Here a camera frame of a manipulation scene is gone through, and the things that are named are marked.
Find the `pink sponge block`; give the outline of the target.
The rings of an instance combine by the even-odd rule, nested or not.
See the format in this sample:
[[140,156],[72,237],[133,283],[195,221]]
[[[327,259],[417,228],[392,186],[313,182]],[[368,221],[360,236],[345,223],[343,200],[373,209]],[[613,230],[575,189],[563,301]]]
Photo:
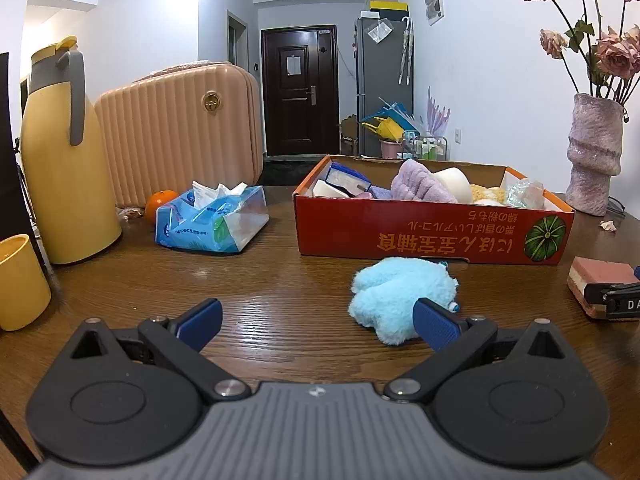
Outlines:
[[567,286],[593,320],[639,319],[639,268],[628,263],[575,257]]

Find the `light blue plush toy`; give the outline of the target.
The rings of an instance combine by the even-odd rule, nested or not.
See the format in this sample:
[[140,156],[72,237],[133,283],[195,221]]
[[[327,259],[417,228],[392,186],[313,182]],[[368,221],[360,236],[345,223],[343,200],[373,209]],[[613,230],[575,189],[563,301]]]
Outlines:
[[458,286],[446,264],[385,258],[356,273],[347,312],[359,325],[374,330],[382,344],[399,346],[418,336],[413,328],[414,304],[427,298],[454,312]]

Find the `fallen pink petal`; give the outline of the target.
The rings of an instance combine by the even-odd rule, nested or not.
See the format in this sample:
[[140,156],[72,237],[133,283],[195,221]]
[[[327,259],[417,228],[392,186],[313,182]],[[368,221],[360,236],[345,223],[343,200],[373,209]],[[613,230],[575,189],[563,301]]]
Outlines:
[[600,228],[606,232],[616,232],[617,228],[615,223],[612,220],[602,221],[600,223]]

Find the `blue tissue pack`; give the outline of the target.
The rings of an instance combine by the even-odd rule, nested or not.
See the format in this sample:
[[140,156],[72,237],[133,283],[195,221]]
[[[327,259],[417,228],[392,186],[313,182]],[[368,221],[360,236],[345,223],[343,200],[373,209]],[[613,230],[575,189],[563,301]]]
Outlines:
[[193,181],[189,191],[157,208],[154,240],[187,252],[238,254],[268,221],[261,185],[241,183],[229,190]]

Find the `red cardboard box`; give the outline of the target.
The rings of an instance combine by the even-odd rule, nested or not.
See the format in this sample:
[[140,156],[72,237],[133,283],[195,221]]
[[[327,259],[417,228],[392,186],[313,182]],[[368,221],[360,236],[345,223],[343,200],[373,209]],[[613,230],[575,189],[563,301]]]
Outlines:
[[557,264],[574,221],[572,208],[544,192],[540,209],[334,198],[314,194],[340,164],[389,188],[396,160],[328,155],[293,193],[299,251],[305,256],[463,259],[469,263]]

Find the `orange fruit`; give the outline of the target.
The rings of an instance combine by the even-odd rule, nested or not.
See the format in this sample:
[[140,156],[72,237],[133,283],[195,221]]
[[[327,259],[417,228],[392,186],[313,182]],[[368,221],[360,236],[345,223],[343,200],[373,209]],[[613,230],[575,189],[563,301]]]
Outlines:
[[144,208],[144,218],[146,221],[155,223],[156,212],[160,206],[163,206],[175,198],[179,197],[179,194],[173,190],[161,190],[152,194],[146,201]]

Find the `clear plastic bag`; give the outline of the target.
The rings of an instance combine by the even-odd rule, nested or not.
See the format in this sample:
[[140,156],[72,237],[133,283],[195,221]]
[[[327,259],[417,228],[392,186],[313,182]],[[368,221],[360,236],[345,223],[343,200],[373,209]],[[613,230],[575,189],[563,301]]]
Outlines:
[[535,180],[519,180],[506,191],[506,206],[521,209],[544,209],[544,185]]

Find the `yellow sponge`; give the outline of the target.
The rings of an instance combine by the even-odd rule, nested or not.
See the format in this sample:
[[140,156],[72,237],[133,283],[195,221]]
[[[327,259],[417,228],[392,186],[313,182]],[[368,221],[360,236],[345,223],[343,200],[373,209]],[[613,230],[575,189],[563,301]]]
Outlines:
[[485,188],[472,184],[472,203],[475,205],[499,205],[506,203],[506,190],[504,188]]

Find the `pink textured vase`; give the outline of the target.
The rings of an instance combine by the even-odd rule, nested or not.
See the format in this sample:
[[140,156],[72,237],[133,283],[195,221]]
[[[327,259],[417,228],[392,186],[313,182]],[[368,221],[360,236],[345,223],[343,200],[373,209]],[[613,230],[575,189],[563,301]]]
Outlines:
[[603,217],[611,178],[620,174],[624,109],[587,93],[574,95],[567,158],[572,163],[565,201],[577,211]]

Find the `yellow cup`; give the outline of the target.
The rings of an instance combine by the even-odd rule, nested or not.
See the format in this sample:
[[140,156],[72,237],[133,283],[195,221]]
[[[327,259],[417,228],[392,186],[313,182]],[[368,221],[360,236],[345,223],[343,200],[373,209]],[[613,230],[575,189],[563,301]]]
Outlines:
[[0,326],[16,332],[43,314],[51,289],[28,235],[6,238],[0,249]]

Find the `purple folded towel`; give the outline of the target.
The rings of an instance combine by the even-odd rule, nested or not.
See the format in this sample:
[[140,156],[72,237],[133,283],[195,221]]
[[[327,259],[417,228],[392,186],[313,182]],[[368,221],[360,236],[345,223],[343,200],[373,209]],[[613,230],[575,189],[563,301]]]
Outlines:
[[424,165],[414,159],[405,160],[390,186],[393,200],[456,204],[458,201],[445,185]]

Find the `yellow thermos jug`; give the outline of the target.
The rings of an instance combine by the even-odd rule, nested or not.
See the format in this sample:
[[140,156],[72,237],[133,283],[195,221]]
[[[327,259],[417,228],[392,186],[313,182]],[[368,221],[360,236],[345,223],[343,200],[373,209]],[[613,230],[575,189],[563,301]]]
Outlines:
[[50,263],[86,260],[119,239],[103,134],[74,36],[32,55],[21,156]]

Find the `blue tissue box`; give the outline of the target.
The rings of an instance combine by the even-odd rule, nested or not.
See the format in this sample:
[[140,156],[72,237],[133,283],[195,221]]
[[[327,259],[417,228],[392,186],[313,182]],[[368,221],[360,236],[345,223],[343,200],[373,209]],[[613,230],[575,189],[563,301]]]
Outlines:
[[367,193],[371,188],[371,182],[363,174],[338,162],[331,162],[324,180],[349,196]]

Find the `pink ribbed suitcase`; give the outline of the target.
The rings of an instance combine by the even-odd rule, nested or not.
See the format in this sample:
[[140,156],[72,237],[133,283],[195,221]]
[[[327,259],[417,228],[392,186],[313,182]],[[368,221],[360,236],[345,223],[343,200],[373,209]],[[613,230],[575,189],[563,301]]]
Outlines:
[[257,80],[229,62],[196,62],[104,92],[94,103],[115,203],[198,182],[255,184],[264,168]]

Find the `yellow watering can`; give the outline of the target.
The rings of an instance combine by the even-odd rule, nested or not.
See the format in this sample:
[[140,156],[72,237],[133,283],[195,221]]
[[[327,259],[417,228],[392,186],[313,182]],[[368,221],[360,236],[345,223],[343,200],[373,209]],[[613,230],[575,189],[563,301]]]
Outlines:
[[404,138],[405,130],[390,117],[375,117],[376,124],[362,122],[363,128],[376,134],[385,142],[399,143]]

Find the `dried pink roses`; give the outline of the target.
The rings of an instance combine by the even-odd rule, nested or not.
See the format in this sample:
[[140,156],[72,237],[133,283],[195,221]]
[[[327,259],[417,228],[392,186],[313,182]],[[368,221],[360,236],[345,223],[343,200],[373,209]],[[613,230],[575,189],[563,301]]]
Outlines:
[[564,62],[565,53],[578,54],[585,63],[588,93],[624,106],[639,87],[639,26],[626,21],[627,6],[639,0],[620,0],[620,24],[605,26],[600,0],[580,0],[582,14],[572,20],[560,0],[548,2],[558,10],[565,32],[541,29],[540,45],[550,58]]

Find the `dark brown door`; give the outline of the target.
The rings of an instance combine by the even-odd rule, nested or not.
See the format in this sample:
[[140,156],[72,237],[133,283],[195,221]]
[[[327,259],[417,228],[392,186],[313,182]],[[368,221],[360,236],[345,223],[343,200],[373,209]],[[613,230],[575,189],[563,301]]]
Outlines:
[[262,31],[262,96],[270,157],[326,155],[340,143],[336,27]]

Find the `grey refrigerator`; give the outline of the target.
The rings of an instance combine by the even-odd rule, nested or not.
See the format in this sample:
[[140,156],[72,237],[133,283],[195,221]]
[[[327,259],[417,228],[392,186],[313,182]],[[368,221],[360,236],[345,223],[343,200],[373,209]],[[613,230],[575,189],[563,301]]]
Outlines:
[[400,61],[406,23],[387,18],[358,18],[355,28],[358,150],[360,155],[380,158],[380,139],[363,127],[385,103],[402,104],[413,112],[413,86],[406,76],[399,83]]

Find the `yellow box on fridge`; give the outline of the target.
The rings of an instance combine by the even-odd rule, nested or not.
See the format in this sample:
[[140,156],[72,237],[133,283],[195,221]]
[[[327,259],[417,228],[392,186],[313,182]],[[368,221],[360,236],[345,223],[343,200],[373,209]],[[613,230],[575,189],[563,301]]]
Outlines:
[[370,1],[370,9],[374,10],[385,10],[385,11],[400,11],[400,12],[408,12],[409,6],[407,3],[398,2],[398,1],[386,1],[386,0],[371,0]]

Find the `wall electrical panel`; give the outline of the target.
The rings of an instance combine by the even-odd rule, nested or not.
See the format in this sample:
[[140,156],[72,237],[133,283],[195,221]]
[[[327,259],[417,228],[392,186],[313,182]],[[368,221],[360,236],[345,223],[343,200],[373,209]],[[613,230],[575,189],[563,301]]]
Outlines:
[[444,0],[425,0],[425,14],[428,24],[433,26],[445,16]]

